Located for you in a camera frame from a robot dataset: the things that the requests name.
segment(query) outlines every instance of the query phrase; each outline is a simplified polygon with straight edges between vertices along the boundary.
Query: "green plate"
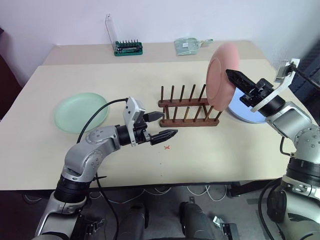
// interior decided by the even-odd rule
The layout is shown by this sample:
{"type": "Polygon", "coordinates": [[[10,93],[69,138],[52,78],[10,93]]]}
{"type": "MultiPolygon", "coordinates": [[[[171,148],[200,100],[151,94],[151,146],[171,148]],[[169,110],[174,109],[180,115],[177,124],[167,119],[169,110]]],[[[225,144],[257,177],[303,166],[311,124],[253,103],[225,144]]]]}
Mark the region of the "green plate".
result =
{"type": "MultiPolygon", "coordinates": [[[[107,101],[92,92],[79,93],[61,102],[55,110],[55,125],[64,132],[79,134],[91,116],[107,101]]],[[[108,107],[103,109],[86,128],[86,132],[99,126],[107,117],[108,107]]]]}

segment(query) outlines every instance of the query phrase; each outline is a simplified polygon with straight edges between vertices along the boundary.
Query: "pink plate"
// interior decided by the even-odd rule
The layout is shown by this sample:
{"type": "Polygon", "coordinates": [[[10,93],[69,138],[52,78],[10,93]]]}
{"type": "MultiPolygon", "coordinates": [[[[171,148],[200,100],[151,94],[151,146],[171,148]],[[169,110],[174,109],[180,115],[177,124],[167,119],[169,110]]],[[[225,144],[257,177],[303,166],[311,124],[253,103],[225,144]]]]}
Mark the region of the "pink plate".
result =
{"type": "Polygon", "coordinates": [[[228,107],[236,90],[226,69],[239,70],[239,53],[233,43],[225,43],[214,52],[206,73],[206,97],[209,104],[220,112],[228,107]]]}

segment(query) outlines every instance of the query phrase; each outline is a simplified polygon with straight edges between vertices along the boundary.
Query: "white table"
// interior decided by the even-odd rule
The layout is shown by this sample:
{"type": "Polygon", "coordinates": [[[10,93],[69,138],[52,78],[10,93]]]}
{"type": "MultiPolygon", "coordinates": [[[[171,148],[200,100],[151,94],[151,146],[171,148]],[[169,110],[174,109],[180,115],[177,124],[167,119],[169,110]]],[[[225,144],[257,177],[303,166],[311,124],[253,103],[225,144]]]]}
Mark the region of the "white table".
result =
{"type": "MultiPolygon", "coordinates": [[[[146,111],[161,111],[157,105],[161,85],[165,98],[170,97],[171,85],[179,98],[183,84],[186,96],[197,84],[194,96],[199,96],[208,63],[39,66],[0,122],[0,190],[55,189],[65,154],[78,138],[54,123],[55,108],[65,98],[82,92],[98,93],[107,101],[133,96],[142,101],[146,111]]],[[[241,60],[240,70],[254,81],[262,77],[272,81],[276,74],[264,59],[241,60]]],[[[308,113],[289,89],[281,96],[308,113]]],[[[124,106],[111,105],[102,126],[123,125],[124,106]]],[[[194,116],[196,109],[191,108],[189,116],[194,116]]],[[[102,186],[265,180],[285,173],[289,159],[280,154],[281,137],[270,126],[242,122],[227,111],[219,120],[216,127],[178,128],[173,138],[154,146],[122,147],[101,164],[98,173],[107,176],[101,179],[102,186]]],[[[148,126],[150,133],[163,130],[158,122],[148,126]]],[[[289,140],[284,150],[294,150],[289,140]]]]}

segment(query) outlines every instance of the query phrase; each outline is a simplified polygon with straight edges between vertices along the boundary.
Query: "white wall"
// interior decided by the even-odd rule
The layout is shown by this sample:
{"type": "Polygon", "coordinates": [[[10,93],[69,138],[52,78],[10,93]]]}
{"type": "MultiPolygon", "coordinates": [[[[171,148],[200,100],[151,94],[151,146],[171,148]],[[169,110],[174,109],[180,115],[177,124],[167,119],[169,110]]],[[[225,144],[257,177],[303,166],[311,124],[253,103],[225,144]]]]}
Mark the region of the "white wall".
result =
{"type": "Polygon", "coordinates": [[[319,37],[319,12],[320,0],[0,0],[0,54],[24,85],[53,45],[109,43],[111,13],[120,40],[251,40],[277,66],[319,37]]]}

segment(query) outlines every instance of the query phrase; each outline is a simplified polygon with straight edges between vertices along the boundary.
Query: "wooden dish rack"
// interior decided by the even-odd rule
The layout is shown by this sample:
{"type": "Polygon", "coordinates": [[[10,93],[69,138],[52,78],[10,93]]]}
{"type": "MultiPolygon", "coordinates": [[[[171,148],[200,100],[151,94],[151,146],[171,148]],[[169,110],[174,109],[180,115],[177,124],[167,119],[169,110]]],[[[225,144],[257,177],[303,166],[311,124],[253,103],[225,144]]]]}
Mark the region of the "wooden dish rack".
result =
{"type": "Polygon", "coordinates": [[[200,93],[199,98],[193,98],[194,91],[196,85],[194,84],[191,90],[191,94],[189,98],[183,98],[185,85],[182,86],[181,94],[179,99],[173,99],[175,86],[171,87],[171,97],[170,99],[164,100],[164,86],[161,86],[161,99],[158,101],[158,106],[163,108],[163,113],[165,114],[160,120],[160,127],[215,127],[219,124],[219,117],[222,111],[219,111],[215,118],[210,118],[210,114],[214,109],[214,106],[210,106],[209,110],[207,110],[207,106],[209,106],[207,98],[202,98],[204,91],[206,89],[206,85],[204,84],[200,93]],[[198,106],[196,114],[194,118],[187,118],[190,107],[198,106]],[[179,107],[187,107],[184,113],[183,119],[177,119],[177,112],[179,107]],[[169,108],[174,108],[173,118],[170,119],[169,116],[169,108]],[[198,118],[199,113],[203,109],[204,118],[198,118]]]}

